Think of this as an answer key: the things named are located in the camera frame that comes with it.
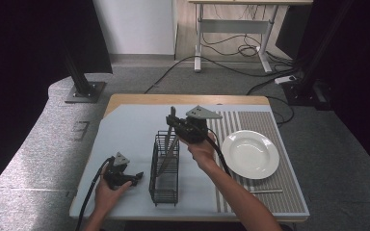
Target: white plate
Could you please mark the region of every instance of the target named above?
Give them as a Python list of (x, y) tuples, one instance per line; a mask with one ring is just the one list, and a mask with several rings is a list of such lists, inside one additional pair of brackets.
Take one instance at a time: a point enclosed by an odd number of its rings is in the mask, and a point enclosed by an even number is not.
[(260, 133), (232, 133), (225, 139), (222, 152), (230, 169), (246, 178), (263, 179), (278, 169), (278, 150)]

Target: dish rack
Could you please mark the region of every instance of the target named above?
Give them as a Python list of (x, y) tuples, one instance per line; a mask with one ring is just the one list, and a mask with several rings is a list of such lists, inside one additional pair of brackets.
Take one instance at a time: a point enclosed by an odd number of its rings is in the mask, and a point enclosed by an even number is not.
[[(158, 203), (172, 203), (176, 206), (176, 203), (178, 203), (179, 141), (174, 144), (172, 156), (167, 157), (168, 153), (165, 146), (167, 135), (167, 131), (158, 131), (152, 153), (149, 193), (155, 206)], [(175, 134), (172, 134), (168, 140), (168, 148), (174, 140)], [(158, 174), (164, 160), (169, 161), (169, 164), (162, 173)]]

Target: cable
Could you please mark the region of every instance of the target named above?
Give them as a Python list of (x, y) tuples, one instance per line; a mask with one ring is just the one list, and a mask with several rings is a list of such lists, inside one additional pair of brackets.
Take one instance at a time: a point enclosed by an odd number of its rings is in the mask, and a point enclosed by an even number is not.
[(225, 53), (222, 53), (220, 51), (218, 51), (217, 49), (213, 48), (212, 46), (208, 46), (208, 45), (204, 45), (204, 44), (201, 44), (201, 46), (203, 47), (206, 47), (206, 48), (209, 48), (209, 49), (212, 49), (214, 50), (216, 53), (220, 54), (220, 55), (223, 55), (223, 56), (233, 56), (233, 55), (238, 55), (240, 54), (240, 50), (235, 52), (235, 53), (228, 53), (228, 54), (225, 54)]
[(212, 129), (208, 128), (208, 130), (215, 136), (215, 139), (218, 142), (218, 147), (219, 149), (221, 149), (221, 145), (219, 144), (218, 135), (216, 135), (216, 133)]
[(280, 114), (280, 113), (278, 113), (278, 112), (275, 112), (275, 111), (273, 111), (273, 114), (274, 114), (274, 115), (277, 115), (277, 116), (280, 116), (280, 117), (281, 117), (282, 122), (284, 122), (284, 121), (285, 121), (285, 120), (284, 120), (284, 116), (283, 116), (282, 114)]
[(290, 105), (288, 105), (288, 103), (286, 101), (284, 101), (282, 99), (279, 99), (279, 98), (276, 98), (276, 97), (273, 97), (273, 96), (268, 96), (268, 95), (265, 95), (265, 96), (268, 97), (268, 98), (275, 99), (275, 100), (278, 100), (278, 101), (282, 102), (283, 104), (287, 105), (287, 107), (290, 109), (291, 116), (288, 119), (286, 119), (286, 120), (284, 120), (284, 117), (283, 117), (283, 122), (278, 122), (277, 124), (282, 125), (282, 124), (285, 124), (285, 123), (290, 122), (293, 119), (293, 117), (295, 115), (294, 114), (294, 110), (293, 110), (292, 107), (290, 107)]
[(202, 132), (197, 126), (195, 126), (192, 123), (189, 123), (189, 125), (191, 125), (195, 130), (197, 130), (201, 135), (203, 135), (203, 137), (212, 145), (212, 147), (215, 149), (216, 153), (218, 154), (219, 160), (221, 161), (226, 174), (231, 177), (229, 167), (226, 164), (226, 160), (225, 160), (224, 154), (221, 151), (221, 148), (219, 148), (219, 146), (216, 145), (214, 141), (212, 141), (212, 139), (208, 136), (207, 133)]
[(257, 13), (257, 9), (259, 8), (258, 5), (256, 5), (256, 11), (254, 12), (254, 14), (251, 16), (251, 20), (254, 20), (256, 18), (256, 13)]
[(289, 73), (292, 73), (294, 71), (296, 71), (297, 69), (296, 68), (290, 68), (290, 69), (286, 69), (286, 70), (282, 70), (282, 71), (279, 71), (279, 72), (272, 72), (272, 73), (268, 73), (268, 74), (249, 74), (249, 73), (245, 73), (243, 71), (239, 71), (239, 70), (236, 70), (236, 69), (233, 69), (233, 68), (230, 68), (230, 67), (227, 67), (223, 64), (218, 64), (217, 62), (215, 61), (211, 61), (205, 57), (202, 57), (202, 56), (190, 56), (190, 57), (187, 57), (187, 58), (184, 58), (182, 60), (180, 60), (178, 63), (174, 64), (173, 66), (171, 66), (163, 75), (161, 78), (159, 78), (153, 85), (151, 85), (151, 87), (149, 87), (145, 92), (144, 94), (147, 94), (151, 89), (153, 89), (155, 86), (157, 86), (164, 78), (165, 76), (167, 76), (167, 74), (174, 68), (176, 67), (178, 64), (181, 64), (182, 62), (186, 61), (186, 60), (189, 60), (189, 59), (193, 59), (193, 58), (201, 58), (201, 59), (204, 59), (208, 62), (211, 62), (212, 64), (216, 64), (218, 66), (221, 66), (223, 68), (226, 68), (228, 70), (231, 70), (231, 71), (234, 71), (236, 73), (239, 73), (239, 74), (243, 74), (243, 75), (248, 75), (248, 76), (251, 76), (251, 77), (268, 77), (268, 76), (272, 76), (272, 75), (275, 75), (275, 74), (281, 74), (279, 75), (278, 77), (281, 77), (285, 74), (289, 74)]
[(293, 64), (291, 63), (288, 63), (288, 62), (285, 62), (285, 61), (280, 61), (280, 60), (276, 60), (275, 58), (273, 58), (272, 56), (269, 56), (270, 60), (273, 61), (275, 64), (284, 64), (284, 65), (287, 65), (287, 66), (293, 66)]
[(252, 93), (252, 92), (254, 92), (255, 90), (259, 90), (259, 89), (261, 89), (261, 88), (265, 87), (266, 85), (268, 85), (268, 84), (272, 83), (273, 81), (275, 81), (275, 79), (276, 79), (276, 78), (282, 77), (282, 76), (284, 76), (284, 75), (291, 74), (291, 73), (293, 73), (293, 72), (295, 72), (295, 71), (297, 71), (297, 69), (296, 69), (296, 68), (290, 68), (290, 69), (287, 69), (287, 70), (285, 70), (285, 71), (280, 71), (279, 73), (282, 73), (282, 74), (279, 74), (278, 76), (276, 76), (276, 77), (274, 77), (274, 78), (272, 78), (272, 79), (270, 79), (270, 80), (267, 80), (267, 81), (265, 81), (265, 82), (263, 82), (263, 83), (261, 83), (261, 84), (258, 84), (258, 85), (253, 86), (253, 87), (248, 91), (248, 93), (246, 93), (246, 95), (251, 95), (251, 93)]
[(114, 157), (112, 158), (108, 158), (102, 165), (101, 167), (98, 169), (97, 171), (97, 174), (95, 175), (95, 177), (93, 178), (92, 180), (92, 184), (90, 185), (90, 188), (89, 188), (89, 191), (87, 192), (87, 195), (86, 195), (86, 198), (84, 199), (84, 202), (83, 202), (83, 205), (82, 205), (82, 208), (80, 210), (80, 215), (79, 215), (79, 220), (77, 221), (77, 226), (76, 226), (76, 231), (80, 230), (80, 225), (81, 225), (81, 222), (82, 222), (82, 219), (83, 219), (83, 215), (84, 215), (84, 211), (86, 209), (86, 206), (87, 206), (87, 202), (89, 201), (90, 199), (90, 196), (92, 195), (92, 191), (93, 191), (93, 188), (94, 188), (94, 185), (95, 185), (95, 182), (97, 182), (97, 179), (98, 177), (100, 176), (101, 174), (101, 171), (102, 169), (104, 168), (104, 166), (109, 163), (111, 160), (113, 160)]
[(224, 39), (224, 40), (215, 41), (215, 42), (208, 42), (208, 41), (206, 41), (205, 37), (204, 37), (204, 36), (203, 36), (203, 34), (202, 34), (202, 39), (203, 39), (203, 41), (204, 41), (206, 44), (208, 44), (208, 45), (215, 45), (215, 44), (219, 44), (219, 43), (225, 42), (225, 41), (227, 41), (227, 40), (235, 39), (235, 38), (238, 38), (238, 37), (244, 37), (244, 38), (252, 39), (252, 40), (254, 40), (255, 42), (257, 42), (257, 44), (259, 44), (259, 45), (260, 45), (260, 42), (259, 42), (258, 40), (256, 40), (256, 39), (255, 39), (255, 38), (253, 38), (253, 37), (248, 36), (247, 34), (244, 34), (244, 35), (237, 35), (237, 36), (232, 36), (232, 37), (226, 38), (226, 39)]
[(267, 8), (267, 5), (264, 5), (262, 20), (264, 20), (264, 14), (266, 14), (266, 8)]
[(266, 51), (266, 53), (267, 53), (269, 56), (271, 56), (271, 57), (273, 57), (273, 58), (275, 58), (275, 59), (277, 59), (277, 60), (285, 61), (285, 62), (288, 62), (288, 63), (293, 63), (293, 60), (289, 60), (289, 59), (285, 59), (285, 58), (282, 58), (282, 57), (276, 56), (276, 55), (274, 55), (274, 54), (270, 53), (269, 51)]
[(216, 9), (216, 4), (213, 5), (213, 7), (215, 8), (215, 15), (219, 18), (219, 19), (222, 19), (219, 15), (218, 15), (218, 10)]
[(243, 16), (244, 16), (245, 18), (247, 18), (247, 17), (248, 17), (248, 15), (249, 15), (249, 13), (247, 13), (248, 9), (249, 9), (249, 5), (247, 5), (247, 6), (245, 7), (245, 10), (243, 11), (242, 15), (238, 18), (238, 20), (242, 19), (242, 17), (243, 17)]

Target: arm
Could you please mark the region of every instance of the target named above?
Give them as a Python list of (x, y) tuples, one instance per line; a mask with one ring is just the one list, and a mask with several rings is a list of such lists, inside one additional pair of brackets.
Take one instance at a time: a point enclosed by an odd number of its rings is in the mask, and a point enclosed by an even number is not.
[(107, 182), (103, 179), (101, 174), (100, 182), (95, 189), (95, 207), (92, 214), (89, 217), (89, 221), (86, 225), (85, 230), (98, 231), (104, 219), (107, 217), (108, 213), (114, 208), (114, 206), (119, 201), (119, 197), (131, 186), (131, 181), (123, 184), (116, 191), (110, 190)]
[(212, 180), (247, 230), (281, 230), (272, 213), (254, 195), (216, 165), (214, 149), (207, 142), (188, 144), (198, 166)]

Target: hand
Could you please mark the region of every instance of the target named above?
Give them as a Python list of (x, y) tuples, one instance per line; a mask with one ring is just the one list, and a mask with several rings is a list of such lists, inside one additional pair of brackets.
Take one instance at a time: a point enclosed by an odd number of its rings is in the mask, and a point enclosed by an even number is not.
[[(212, 141), (215, 141), (215, 137), (212, 133), (208, 133), (208, 136)], [(198, 166), (202, 170), (205, 170), (210, 164), (215, 164), (215, 149), (207, 140), (200, 143), (187, 143), (182, 139), (180, 140), (188, 145), (188, 151), (192, 153), (194, 160), (197, 161)]]
[(110, 190), (106, 180), (103, 178), (106, 167), (101, 171), (100, 182), (95, 189), (95, 206), (85, 230), (99, 230), (107, 214), (116, 206), (119, 197), (130, 188), (132, 182), (128, 181), (117, 190)]
[(132, 182), (126, 182), (117, 190), (111, 190), (103, 178), (106, 167), (103, 168), (100, 175), (100, 182), (95, 189), (95, 207), (94, 210), (105, 213), (107, 215), (119, 201), (119, 197), (130, 188)]

